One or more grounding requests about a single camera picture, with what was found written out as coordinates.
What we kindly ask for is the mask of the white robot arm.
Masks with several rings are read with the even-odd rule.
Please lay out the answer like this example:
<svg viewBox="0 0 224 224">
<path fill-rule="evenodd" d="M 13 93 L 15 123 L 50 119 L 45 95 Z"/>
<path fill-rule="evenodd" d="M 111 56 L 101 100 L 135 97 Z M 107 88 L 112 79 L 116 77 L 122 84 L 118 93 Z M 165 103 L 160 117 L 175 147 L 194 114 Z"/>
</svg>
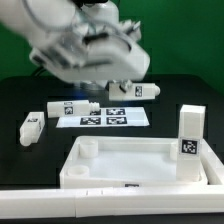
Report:
<svg viewBox="0 0 224 224">
<path fill-rule="evenodd" d="M 141 23 L 121 21 L 111 0 L 0 0 L 0 23 L 26 39 L 33 63 L 66 83 L 126 89 L 150 65 Z"/>
</svg>

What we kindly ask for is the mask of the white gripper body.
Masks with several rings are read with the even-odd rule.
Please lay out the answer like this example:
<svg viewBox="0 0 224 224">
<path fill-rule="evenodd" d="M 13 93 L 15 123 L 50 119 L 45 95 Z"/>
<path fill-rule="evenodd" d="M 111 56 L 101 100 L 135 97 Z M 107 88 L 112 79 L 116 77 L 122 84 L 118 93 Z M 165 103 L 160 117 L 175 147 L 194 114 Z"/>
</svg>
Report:
<svg viewBox="0 0 224 224">
<path fill-rule="evenodd" d="M 33 48 L 30 59 L 67 83 L 142 80 L 150 65 L 136 42 L 106 32 L 81 39 L 64 33 L 46 49 Z"/>
</svg>

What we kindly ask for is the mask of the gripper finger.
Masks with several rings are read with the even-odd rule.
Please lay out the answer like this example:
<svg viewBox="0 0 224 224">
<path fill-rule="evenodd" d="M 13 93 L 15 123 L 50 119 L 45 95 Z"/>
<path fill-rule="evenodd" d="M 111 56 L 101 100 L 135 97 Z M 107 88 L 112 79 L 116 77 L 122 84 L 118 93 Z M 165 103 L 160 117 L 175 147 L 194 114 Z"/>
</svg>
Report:
<svg viewBox="0 0 224 224">
<path fill-rule="evenodd" d="M 131 80 L 123 80 L 120 84 L 119 84 L 119 89 L 123 92 L 123 93 L 127 93 L 131 90 L 133 86 L 133 82 Z"/>
</svg>

